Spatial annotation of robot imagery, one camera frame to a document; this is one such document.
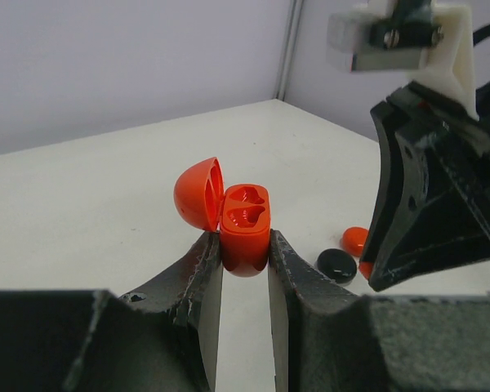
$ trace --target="red object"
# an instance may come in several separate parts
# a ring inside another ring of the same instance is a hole
[[[368,230],[363,227],[351,227],[343,233],[341,246],[352,256],[360,257],[367,242]]]
[[[224,192],[220,164],[209,158],[178,178],[174,203],[190,225],[212,232],[220,226],[221,258],[229,272],[245,277],[265,268],[270,240],[267,189],[241,184]]]
[[[359,263],[359,272],[362,276],[365,277],[366,280],[370,279],[370,275],[372,275],[372,270],[374,269],[373,263],[363,262]]]

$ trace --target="white mount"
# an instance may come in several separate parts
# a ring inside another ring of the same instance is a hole
[[[396,0],[369,0],[364,9],[380,18],[390,18]],[[472,11],[467,5],[436,4],[432,0],[434,21],[443,27],[444,39],[426,50],[425,66],[407,72],[408,78],[464,106],[474,119],[475,109],[474,40]]]

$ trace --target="white wall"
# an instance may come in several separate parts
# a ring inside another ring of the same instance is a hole
[[[0,0],[0,154],[274,96],[290,0]]]
[[[286,102],[376,139],[370,109],[405,84],[405,77],[401,73],[342,73],[325,58],[328,17],[359,2],[305,0]],[[475,28],[490,22],[490,0],[452,2],[473,6]],[[490,79],[490,39],[476,47],[475,58],[481,85]]]

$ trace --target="black oval object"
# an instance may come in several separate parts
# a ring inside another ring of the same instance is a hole
[[[316,268],[338,284],[351,282],[358,272],[356,260],[341,249],[327,249],[321,252]]]

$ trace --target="white tabletop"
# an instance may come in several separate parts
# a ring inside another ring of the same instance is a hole
[[[121,295],[183,256],[200,232],[172,189],[217,156],[225,185],[269,190],[272,227],[307,261],[367,227],[377,143],[282,102],[180,118],[0,156],[0,288],[98,288]],[[372,292],[358,275],[348,287]],[[407,294],[486,294],[490,262],[416,278]],[[266,272],[225,273],[219,391],[274,390]]]

